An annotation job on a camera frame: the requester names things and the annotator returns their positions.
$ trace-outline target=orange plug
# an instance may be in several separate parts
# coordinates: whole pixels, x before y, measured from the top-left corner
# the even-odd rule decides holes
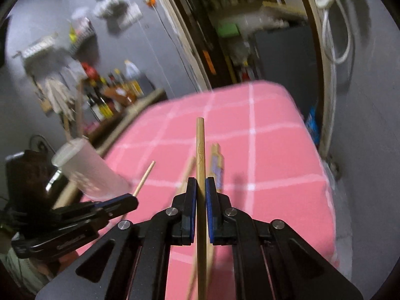
[[[155,7],[157,4],[156,0],[144,0],[144,1],[151,8]]]

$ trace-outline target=plastic cup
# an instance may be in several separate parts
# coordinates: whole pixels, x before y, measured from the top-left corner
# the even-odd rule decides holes
[[[113,172],[86,139],[77,138],[65,143],[51,162],[94,201],[131,192],[127,180]]]

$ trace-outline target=metal screw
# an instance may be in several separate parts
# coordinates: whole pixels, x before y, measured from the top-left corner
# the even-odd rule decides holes
[[[165,210],[165,213],[169,216],[174,216],[178,213],[178,209],[176,207],[169,207]]]
[[[275,229],[283,229],[284,227],[285,227],[285,222],[283,222],[282,220],[274,220],[273,222],[272,222],[272,226],[275,228]]]
[[[118,223],[118,228],[121,230],[128,229],[131,226],[131,223],[128,220],[122,220]]]
[[[238,211],[234,207],[230,207],[230,208],[225,210],[225,214],[227,216],[235,216],[236,214],[238,214]]]

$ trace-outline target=checkered pattern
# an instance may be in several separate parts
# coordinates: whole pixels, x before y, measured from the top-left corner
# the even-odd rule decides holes
[[[139,208],[127,218],[145,221],[171,206],[185,163],[195,155],[197,117],[205,119],[206,157],[212,143],[221,146],[223,192],[232,206],[257,220],[286,221],[334,262],[335,213],[318,153],[288,92],[264,81],[159,103],[144,112],[106,158],[133,185],[156,161],[138,195]],[[185,298],[194,252],[194,245],[172,248],[166,299]],[[235,299],[230,247],[216,247],[212,276],[209,298]]]

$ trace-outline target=coiled white cord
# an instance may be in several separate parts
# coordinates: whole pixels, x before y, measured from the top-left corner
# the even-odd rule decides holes
[[[346,61],[347,57],[349,56],[350,53],[350,48],[351,48],[351,44],[352,44],[352,35],[351,35],[351,31],[350,31],[350,23],[349,23],[349,19],[347,17],[346,11],[343,7],[343,4],[341,3],[340,0],[334,0],[337,3],[337,6],[339,7],[339,10],[341,12],[341,15],[343,16],[344,19],[344,23],[346,25],[346,29],[347,29],[347,46],[346,49],[343,53],[342,56],[336,58],[333,53],[331,53],[330,48],[327,45],[327,37],[329,35],[329,37],[331,37],[332,33],[331,33],[331,25],[329,23],[329,9],[331,6],[331,3],[323,9],[323,21],[322,21],[322,46],[323,46],[323,50],[327,56],[327,58],[334,64],[342,64],[344,61]]]

